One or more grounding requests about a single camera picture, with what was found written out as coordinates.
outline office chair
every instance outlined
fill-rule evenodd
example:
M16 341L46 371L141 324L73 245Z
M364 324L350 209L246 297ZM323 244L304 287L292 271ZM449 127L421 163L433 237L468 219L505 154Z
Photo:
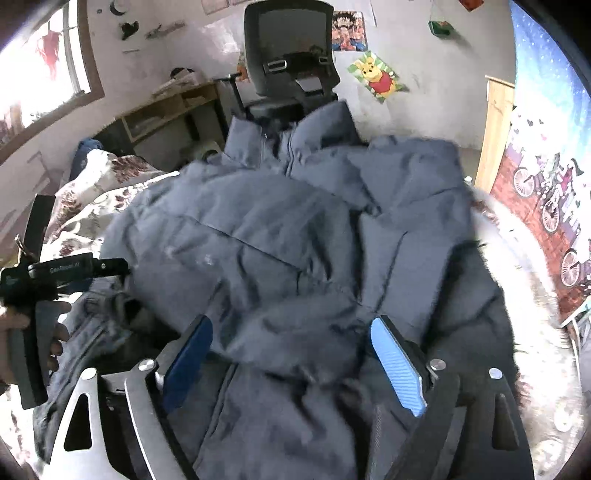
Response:
M297 122L337 100L340 82L332 57L333 7L319 0L264 0L246 7L244 37L248 75L264 97L244 105L233 73L229 83L238 116L252 121Z

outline bed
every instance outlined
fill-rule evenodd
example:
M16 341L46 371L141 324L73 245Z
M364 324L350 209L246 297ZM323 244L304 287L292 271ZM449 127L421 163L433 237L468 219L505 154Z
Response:
M98 256L112 219L150 185L175 175L178 172L158 171L139 157L92 151L80 176L56 194L41 260L84 252ZM505 292L514 330L519 406L536 477L554 478L586 425L576 350L567 333L556 328L556 295L535 239L500 203L474 193L476 239L489 271ZM0 436L19 461L42 471L33 448L31 412L21 410L18 389L0 398L0 404L4 404Z

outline hand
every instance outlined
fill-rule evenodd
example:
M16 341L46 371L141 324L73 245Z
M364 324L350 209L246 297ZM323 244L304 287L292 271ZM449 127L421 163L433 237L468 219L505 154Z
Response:
M62 313L68 313L72 306L65 301L59 301ZM15 384L14 374L10 366L10 353L8 351L8 331L11 329L23 330L29 326L29 318L22 313L16 312L11 307L0 307L0 381L6 384ZM54 372L60 368L57 362L64 349L60 343L67 342L70 338L68 330L61 323L56 325L51 342L50 355L47 359L47 368Z

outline red decoration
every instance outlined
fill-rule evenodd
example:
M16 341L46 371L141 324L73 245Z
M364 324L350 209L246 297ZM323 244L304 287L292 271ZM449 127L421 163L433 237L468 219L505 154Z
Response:
M481 6L484 3L484 0L459 0L459 2L466 8L466 10L471 12Z

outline floor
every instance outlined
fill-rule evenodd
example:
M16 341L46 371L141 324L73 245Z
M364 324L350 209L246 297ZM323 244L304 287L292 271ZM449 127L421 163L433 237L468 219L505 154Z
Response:
M475 148L463 148L459 147L460 151L460 164L464 169L466 176L476 178L476 172L478 171L478 164L480 163L480 150Z

